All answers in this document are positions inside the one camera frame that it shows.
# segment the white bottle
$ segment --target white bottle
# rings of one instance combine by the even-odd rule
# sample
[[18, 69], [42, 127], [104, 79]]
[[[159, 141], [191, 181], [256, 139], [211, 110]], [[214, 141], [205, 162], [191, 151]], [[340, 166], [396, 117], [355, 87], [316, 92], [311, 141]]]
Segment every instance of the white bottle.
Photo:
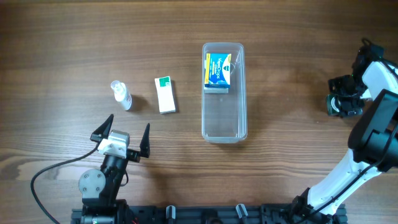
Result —
[[114, 98], [122, 106], [124, 110], [129, 110], [132, 106], [132, 99], [129, 90], [124, 83], [115, 80], [111, 83], [114, 91]]

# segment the wooden surface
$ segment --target wooden surface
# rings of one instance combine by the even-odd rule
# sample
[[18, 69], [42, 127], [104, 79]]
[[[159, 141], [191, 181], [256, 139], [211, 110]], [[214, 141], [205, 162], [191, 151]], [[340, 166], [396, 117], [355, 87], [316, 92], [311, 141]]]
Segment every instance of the wooden surface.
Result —
[[[137, 148], [151, 123], [150, 159], [129, 164], [119, 192], [130, 205], [289, 203], [324, 178], [358, 120], [328, 117], [327, 80], [349, 74], [366, 36], [398, 61], [398, 4], [383, 1], [163, 1], [0, 5], [0, 222], [50, 223], [32, 176], [91, 150], [113, 128]], [[213, 145], [201, 136], [201, 49], [240, 42], [246, 53], [248, 138]], [[170, 75], [178, 113], [159, 114], [154, 78]], [[134, 95], [125, 112], [109, 87]], [[81, 207], [80, 175], [94, 154], [42, 175], [36, 189], [68, 223]], [[349, 223], [396, 223], [398, 171], [347, 201]]]

